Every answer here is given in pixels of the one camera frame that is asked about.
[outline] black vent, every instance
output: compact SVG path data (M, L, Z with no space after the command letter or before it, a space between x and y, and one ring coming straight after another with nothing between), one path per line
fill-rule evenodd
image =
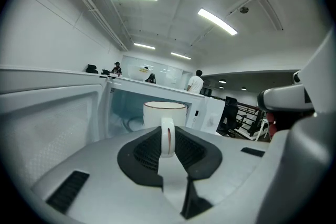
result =
M175 132L175 139L175 153L186 171L205 157L206 149L202 145L180 132Z
M159 170L159 158L161 155L161 134L156 133L141 142L134 149L134 157L140 164L154 172Z
M161 155L161 127L126 143L118 153L120 169L135 183L163 188L158 175Z
M256 150L254 148L250 148L250 147L244 147L241 152L245 152L247 154L251 154L257 157L263 157L263 155L265 154L265 151L260 151L260 150Z
M190 180L209 178L222 162L221 151L195 135L175 126L175 153Z
M65 214L80 192L89 174L74 171L49 197L47 204Z

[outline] white wall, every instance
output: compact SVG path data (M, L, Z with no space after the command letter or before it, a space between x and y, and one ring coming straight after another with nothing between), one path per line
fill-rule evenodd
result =
M180 85L179 85L179 89L183 89L185 90L187 88L187 84L189 82L189 79L192 77L192 73L189 72L183 72L182 76L181 76L181 80L180 80Z
M259 32L248 39L236 37L236 40L227 42L222 49L217 48L205 57L200 69L203 75L263 70L299 70L315 53L328 30L322 26L312 31L289 27L284 33ZM246 43L249 47L240 46Z
M139 59L143 59L147 61L157 62L162 65L176 67L184 71L192 72L193 74L195 74L198 69L197 62L193 61L193 59L191 60L181 59L180 60L178 57L170 55L170 54L167 54L166 56L161 56L161 55L156 54L155 51L152 51L149 49L142 49L142 50L145 50L145 51L142 52L140 49L135 48L132 51L121 52L121 54L125 56L129 56L129 57L135 57L135 58L139 58Z
M257 106L257 92L248 91L230 91L230 90L212 90L212 96L225 99L227 96L236 98L239 103Z
M202 58L203 75L262 70L299 70L317 50L332 25L323 0L268 0L279 17L283 30L241 24L240 13L229 17L230 25L240 25L241 32L223 39L213 38L209 54ZM252 3L248 16L256 6ZM250 19L258 25L257 15Z
M2 66L113 68L120 51L81 0L9 0L0 28Z

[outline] white ceiling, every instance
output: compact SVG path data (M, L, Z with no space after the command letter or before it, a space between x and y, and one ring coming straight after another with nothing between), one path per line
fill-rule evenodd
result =
M155 46L155 53L161 56L173 51L194 60L216 53L227 42L239 40L242 47L248 46L253 33L282 31L293 24L323 17L318 8L321 0L253 0L246 5L247 14L235 12L230 16L247 0L113 1L134 42ZM238 34L231 36L214 27L197 14L200 8L224 19Z

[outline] person in white shirt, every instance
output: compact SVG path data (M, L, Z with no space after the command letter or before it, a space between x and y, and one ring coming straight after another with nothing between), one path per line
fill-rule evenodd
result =
M196 75L190 78L187 91L199 94L203 87L202 73L202 71L198 70L196 71Z

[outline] white mug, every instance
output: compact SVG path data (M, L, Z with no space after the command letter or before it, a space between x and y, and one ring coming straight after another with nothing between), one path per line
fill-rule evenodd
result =
M184 126L187 107L170 102L143 104L143 124L146 128L161 126L161 157L172 157L175 152L175 126Z

